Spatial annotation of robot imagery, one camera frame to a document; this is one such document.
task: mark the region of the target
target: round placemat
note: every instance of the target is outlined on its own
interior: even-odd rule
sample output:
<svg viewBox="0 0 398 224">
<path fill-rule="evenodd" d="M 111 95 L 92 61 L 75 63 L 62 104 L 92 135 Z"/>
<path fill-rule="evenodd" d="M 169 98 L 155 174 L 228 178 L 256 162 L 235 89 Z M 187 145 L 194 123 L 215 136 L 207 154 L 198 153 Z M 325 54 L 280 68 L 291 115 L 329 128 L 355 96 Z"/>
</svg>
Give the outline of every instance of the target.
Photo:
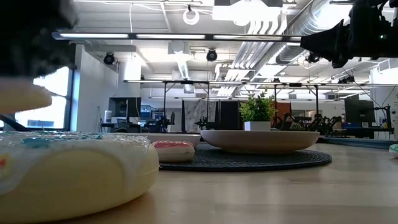
<svg viewBox="0 0 398 224">
<path fill-rule="evenodd" d="M 224 152 L 208 144 L 199 144 L 195 158 L 184 163 L 160 163 L 161 170 L 196 172 L 246 172 L 298 169 L 329 164 L 324 152 L 300 150 L 284 155 L 253 155 Z"/>
</svg>

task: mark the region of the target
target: wooden table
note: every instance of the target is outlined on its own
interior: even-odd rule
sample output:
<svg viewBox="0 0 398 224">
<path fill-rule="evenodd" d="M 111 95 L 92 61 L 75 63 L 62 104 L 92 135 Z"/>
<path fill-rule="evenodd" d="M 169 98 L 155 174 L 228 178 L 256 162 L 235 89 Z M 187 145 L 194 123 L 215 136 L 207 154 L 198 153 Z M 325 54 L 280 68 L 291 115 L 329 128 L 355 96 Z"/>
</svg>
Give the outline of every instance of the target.
<svg viewBox="0 0 398 224">
<path fill-rule="evenodd" d="M 58 223 L 398 223 L 398 160 L 380 149 L 317 144 L 333 162 L 309 169 L 161 171 L 157 183 L 118 208 Z"/>
</svg>

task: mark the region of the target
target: white frosted donut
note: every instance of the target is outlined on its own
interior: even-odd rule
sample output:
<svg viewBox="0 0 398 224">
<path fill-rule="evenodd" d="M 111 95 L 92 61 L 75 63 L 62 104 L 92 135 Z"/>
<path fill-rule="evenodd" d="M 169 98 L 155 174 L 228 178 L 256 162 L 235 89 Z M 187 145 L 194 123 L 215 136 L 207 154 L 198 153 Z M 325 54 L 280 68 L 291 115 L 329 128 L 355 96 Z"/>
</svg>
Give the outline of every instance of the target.
<svg viewBox="0 0 398 224">
<path fill-rule="evenodd" d="M 32 80 L 0 78 L 0 114 L 42 108 L 51 103 L 50 92 L 34 85 Z"/>
<path fill-rule="evenodd" d="M 0 223 L 79 217 L 126 203 L 155 182 L 159 158 L 142 136 L 0 134 Z"/>
<path fill-rule="evenodd" d="M 156 141 L 152 144 L 159 155 L 159 162 L 188 162 L 195 155 L 195 149 L 189 142 Z"/>
</svg>

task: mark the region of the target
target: white bowl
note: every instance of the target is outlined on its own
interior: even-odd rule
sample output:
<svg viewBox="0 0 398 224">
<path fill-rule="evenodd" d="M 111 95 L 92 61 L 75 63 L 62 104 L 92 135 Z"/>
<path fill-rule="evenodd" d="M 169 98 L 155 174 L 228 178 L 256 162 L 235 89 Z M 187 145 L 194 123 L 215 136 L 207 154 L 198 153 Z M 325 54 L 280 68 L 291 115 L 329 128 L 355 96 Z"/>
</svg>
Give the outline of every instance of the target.
<svg viewBox="0 0 398 224">
<path fill-rule="evenodd" d="M 200 134 L 167 134 L 167 133 L 113 133 L 118 135 L 146 136 L 151 142 L 156 141 L 185 141 L 196 147 L 200 141 Z"/>
<path fill-rule="evenodd" d="M 285 154 L 316 143 L 319 133 L 310 131 L 201 131 L 210 145 L 228 152 Z"/>
</svg>

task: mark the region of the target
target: white planter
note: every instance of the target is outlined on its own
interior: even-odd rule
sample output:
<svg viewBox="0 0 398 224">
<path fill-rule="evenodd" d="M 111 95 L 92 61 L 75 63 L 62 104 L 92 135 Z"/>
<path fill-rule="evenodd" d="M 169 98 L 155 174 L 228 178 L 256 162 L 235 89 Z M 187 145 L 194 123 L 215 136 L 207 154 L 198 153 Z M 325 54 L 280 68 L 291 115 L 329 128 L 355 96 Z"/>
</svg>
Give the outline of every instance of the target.
<svg viewBox="0 0 398 224">
<path fill-rule="evenodd" d="M 245 131 L 270 131 L 270 121 L 246 121 L 244 123 Z"/>
</svg>

